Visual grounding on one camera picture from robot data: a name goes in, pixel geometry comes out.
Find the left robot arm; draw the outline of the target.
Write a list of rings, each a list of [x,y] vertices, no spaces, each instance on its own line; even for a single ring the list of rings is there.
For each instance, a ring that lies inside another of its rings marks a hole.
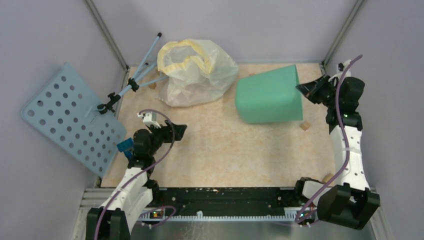
[[[159,187],[151,180],[157,164],[154,155],[163,144],[172,146],[180,141],[187,129],[185,124],[150,125],[137,130],[132,137],[117,144],[128,166],[123,179],[110,197],[99,207],[92,207],[86,216],[85,239],[129,240],[131,231],[143,210],[160,202]]]

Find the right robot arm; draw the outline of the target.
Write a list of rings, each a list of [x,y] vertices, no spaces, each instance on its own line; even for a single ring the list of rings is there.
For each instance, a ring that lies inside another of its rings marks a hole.
[[[362,118],[357,112],[365,83],[348,76],[323,75],[296,89],[311,103],[327,107],[325,118],[334,144],[338,171],[326,183],[302,177],[297,181],[293,200],[304,208],[315,207],[310,213],[300,211],[296,220],[306,224],[314,213],[321,221],[361,230],[380,206],[380,196],[371,191],[365,177],[362,152]]]

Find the translucent white yellow trash bag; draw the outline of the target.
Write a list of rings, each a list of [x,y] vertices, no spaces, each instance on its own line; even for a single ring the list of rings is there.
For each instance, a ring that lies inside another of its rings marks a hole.
[[[157,70],[168,77],[157,98],[170,107],[190,107],[221,98],[234,84],[239,66],[215,42],[188,38],[158,51]]]

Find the green plastic trash bin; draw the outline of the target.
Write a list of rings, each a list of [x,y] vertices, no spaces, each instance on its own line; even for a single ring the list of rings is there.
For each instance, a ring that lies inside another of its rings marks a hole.
[[[294,122],[303,119],[296,65],[280,67],[238,80],[235,107],[248,124]]]

